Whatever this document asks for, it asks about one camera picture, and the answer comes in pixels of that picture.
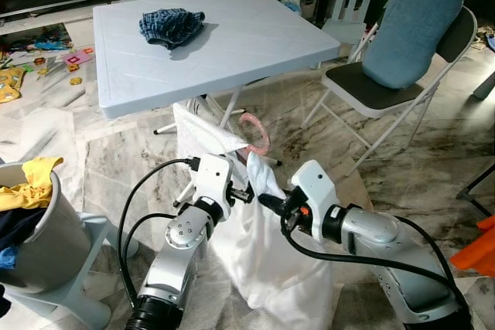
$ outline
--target blue cushion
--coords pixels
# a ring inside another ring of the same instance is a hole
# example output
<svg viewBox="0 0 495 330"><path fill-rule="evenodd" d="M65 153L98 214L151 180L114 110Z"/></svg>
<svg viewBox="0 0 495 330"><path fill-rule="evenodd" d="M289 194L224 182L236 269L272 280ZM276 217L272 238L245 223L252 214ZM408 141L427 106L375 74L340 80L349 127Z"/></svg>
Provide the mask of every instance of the blue cushion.
<svg viewBox="0 0 495 330"><path fill-rule="evenodd" d="M463 0L390 0L363 72L385 87L410 87L425 75L462 6Z"/></svg>

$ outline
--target blue clothing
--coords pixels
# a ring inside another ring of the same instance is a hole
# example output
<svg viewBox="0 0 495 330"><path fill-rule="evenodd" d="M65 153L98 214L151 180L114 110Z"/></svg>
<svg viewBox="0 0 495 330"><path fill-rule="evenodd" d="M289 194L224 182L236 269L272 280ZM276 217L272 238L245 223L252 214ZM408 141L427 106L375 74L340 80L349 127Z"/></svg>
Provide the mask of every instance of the blue clothing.
<svg viewBox="0 0 495 330"><path fill-rule="evenodd" d="M19 254L18 247L8 247L0 251L0 270L13 270L15 268L15 259Z"/></svg>
<svg viewBox="0 0 495 330"><path fill-rule="evenodd" d="M159 44L173 50L189 43L203 27L203 21L203 12L159 9L142 15L139 31L149 44Z"/></svg>

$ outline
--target white cloth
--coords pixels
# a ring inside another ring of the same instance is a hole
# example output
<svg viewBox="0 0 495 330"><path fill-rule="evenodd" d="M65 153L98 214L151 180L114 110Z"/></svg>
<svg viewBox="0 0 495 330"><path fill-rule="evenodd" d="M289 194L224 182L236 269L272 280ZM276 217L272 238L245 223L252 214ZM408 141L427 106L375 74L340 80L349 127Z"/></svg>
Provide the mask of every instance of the white cloth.
<svg viewBox="0 0 495 330"><path fill-rule="evenodd" d="M205 153L228 154L248 146L237 135L190 113L183 105L173 104L177 126L177 155L201 156Z"/></svg>
<svg viewBox="0 0 495 330"><path fill-rule="evenodd" d="M174 105L173 110L180 157L246 146L182 106ZM254 153L249 154L247 168L235 156L229 158L235 167L234 187L245 188L249 179L256 197L249 205L236 202L229 219L215 228L210 247L249 307L264 309L278 320L274 330L327 329L333 293L330 262L292 248L280 231L280 218L258 202L262 193L285 198L271 168Z"/></svg>

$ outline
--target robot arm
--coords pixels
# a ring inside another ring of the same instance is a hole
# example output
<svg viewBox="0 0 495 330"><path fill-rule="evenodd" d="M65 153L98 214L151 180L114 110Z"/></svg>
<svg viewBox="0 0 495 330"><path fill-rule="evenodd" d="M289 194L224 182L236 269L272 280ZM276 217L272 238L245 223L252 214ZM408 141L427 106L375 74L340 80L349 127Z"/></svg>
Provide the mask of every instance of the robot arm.
<svg viewBox="0 0 495 330"><path fill-rule="evenodd" d="M234 199L250 202L253 197L249 187L246 191L232 188L232 167L222 156L201 158L193 203L185 204L166 227L163 248L141 286L126 330L179 327L196 279L197 263L207 253L215 226L228 219ZM409 264L445 277L435 258L412 240L400 220L354 205L338 206L334 185L316 161L306 162L291 182L295 188L285 200L259 196L263 205L281 216L286 237L298 227L319 242L341 243L356 259ZM469 310L449 287L426 276L375 263L371 270L406 329L473 328Z"/></svg>
<svg viewBox="0 0 495 330"><path fill-rule="evenodd" d="M437 260L413 241L404 223L386 213L338 206L335 187L318 162L306 162L292 177L284 201L261 195L260 202L315 240L341 243L355 256L393 260L445 276ZM405 270L371 265L397 317L408 329L471 329L469 312L443 284Z"/></svg>
<svg viewBox="0 0 495 330"><path fill-rule="evenodd" d="M179 327L196 280L197 263L207 254L215 226L228 219L234 198L250 202L253 197L232 188L232 166L222 156L201 158L193 204L184 204L166 227L165 242L139 290L127 330Z"/></svg>

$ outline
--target plastic stand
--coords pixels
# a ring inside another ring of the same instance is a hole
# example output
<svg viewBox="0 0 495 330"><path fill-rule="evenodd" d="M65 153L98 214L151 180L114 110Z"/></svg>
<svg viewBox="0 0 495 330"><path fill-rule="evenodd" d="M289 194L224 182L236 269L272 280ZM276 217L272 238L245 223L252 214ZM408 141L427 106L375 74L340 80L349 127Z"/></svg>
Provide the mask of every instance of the plastic stand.
<svg viewBox="0 0 495 330"><path fill-rule="evenodd" d="M84 295L82 285L103 242L107 240L114 249L117 249L117 227L106 216L88 213L79 213L79 216L90 233L91 248L77 276L55 290L40 294L22 293L10 287L7 288L7 293L43 317L46 317L57 306L62 306L71 311L90 330L101 330L110 320L110 308ZM132 239L127 258L132 257L138 251L138 246L138 241Z"/></svg>

